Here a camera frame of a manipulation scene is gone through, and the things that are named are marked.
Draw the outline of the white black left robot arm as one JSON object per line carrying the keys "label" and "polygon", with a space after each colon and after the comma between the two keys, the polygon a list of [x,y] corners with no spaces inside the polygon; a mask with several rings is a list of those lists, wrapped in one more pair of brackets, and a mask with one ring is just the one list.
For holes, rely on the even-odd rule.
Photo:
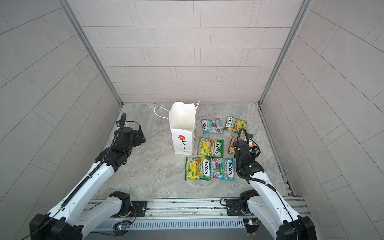
{"label": "white black left robot arm", "polygon": [[114,139],[95,159],[90,170],[71,192],[46,214],[37,214],[29,224],[31,240],[83,240],[96,227],[110,217],[128,217],[119,231],[127,231],[145,209],[136,207],[127,193],[115,191],[103,202],[84,213],[99,188],[127,163],[134,147],[145,143],[142,129],[133,130],[118,124]]}

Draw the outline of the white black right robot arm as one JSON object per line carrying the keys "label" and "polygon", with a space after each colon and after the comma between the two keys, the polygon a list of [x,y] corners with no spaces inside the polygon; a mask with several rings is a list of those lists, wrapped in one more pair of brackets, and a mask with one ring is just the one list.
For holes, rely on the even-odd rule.
{"label": "white black right robot arm", "polygon": [[257,148],[247,141],[236,142],[236,172],[252,187],[243,193],[242,211],[257,217],[276,240],[316,240],[312,220],[302,217],[282,197],[256,161],[257,154]]}

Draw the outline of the teal Fox's candy packet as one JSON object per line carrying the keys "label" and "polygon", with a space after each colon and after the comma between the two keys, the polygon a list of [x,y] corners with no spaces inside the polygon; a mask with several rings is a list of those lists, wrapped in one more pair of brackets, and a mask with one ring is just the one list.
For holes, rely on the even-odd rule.
{"label": "teal Fox's candy packet", "polygon": [[220,119],[203,119],[203,134],[223,134],[224,127]]}
{"label": "teal Fox's candy packet", "polygon": [[234,181],[234,158],[212,158],[210,160],[211,175],[215,179]]}

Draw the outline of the orange snack packet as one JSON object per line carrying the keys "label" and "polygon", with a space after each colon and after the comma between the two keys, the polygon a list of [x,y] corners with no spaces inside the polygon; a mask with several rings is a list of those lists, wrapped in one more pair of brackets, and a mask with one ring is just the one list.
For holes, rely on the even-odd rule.
{"label": "orange snack packet", "polygon": [[[234,155],[235,154],[235,147],[236,147],[236,140],[237,138],[232,137],[230,146],[229,146],[229,154]],[[255,147],[257,144],[253,141],[252,135],[249,137],[249,147]]]}

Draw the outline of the white floral paper bag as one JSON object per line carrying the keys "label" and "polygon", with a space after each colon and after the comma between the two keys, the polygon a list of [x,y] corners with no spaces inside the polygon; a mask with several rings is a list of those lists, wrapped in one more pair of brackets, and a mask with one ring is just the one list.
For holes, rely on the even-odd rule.
{"label": "white floral paper bag", "polygon": [[171,135],[175,154],[192,156],[196,140],[196,112],[200,105],[175,102],[170,110],[156,106],[156,116],[167,119],[170,123]]}

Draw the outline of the yellow green Fox's candy packet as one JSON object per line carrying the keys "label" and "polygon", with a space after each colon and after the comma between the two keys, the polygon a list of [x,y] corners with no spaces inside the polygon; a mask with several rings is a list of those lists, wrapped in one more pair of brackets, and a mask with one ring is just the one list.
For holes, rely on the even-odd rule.
{"label": "yellow green Fox's candy packet", "polygon": [[248,122],[245,120],[241,120],[241,119],[237,119],[237,118],[228,116],[226,123],[225,123],[225,126],[224,126],[224,130],[238,133],[241,128],[246,129],[247,123]]}

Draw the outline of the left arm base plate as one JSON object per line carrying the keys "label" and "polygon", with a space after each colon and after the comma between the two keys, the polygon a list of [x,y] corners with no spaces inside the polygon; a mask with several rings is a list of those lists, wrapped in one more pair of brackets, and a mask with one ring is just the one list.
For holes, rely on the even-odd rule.
{"label": "left arm base plate", "polygon": [[144,217],[146,214],[147,205],[147,201],[132,201],[129,208],[122,206],[124,210],[120,211],[117,216],[121,218]]}

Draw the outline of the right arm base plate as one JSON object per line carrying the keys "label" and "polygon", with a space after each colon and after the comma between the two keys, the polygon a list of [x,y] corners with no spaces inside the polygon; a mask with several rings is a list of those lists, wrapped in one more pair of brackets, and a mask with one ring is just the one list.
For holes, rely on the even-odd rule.
{"label": "right arm base plate", "polygon": [[239,199],[221,199],[221,205],[226,207],[228,216],[252,216],[253,214],[242,208],[242,202]]}

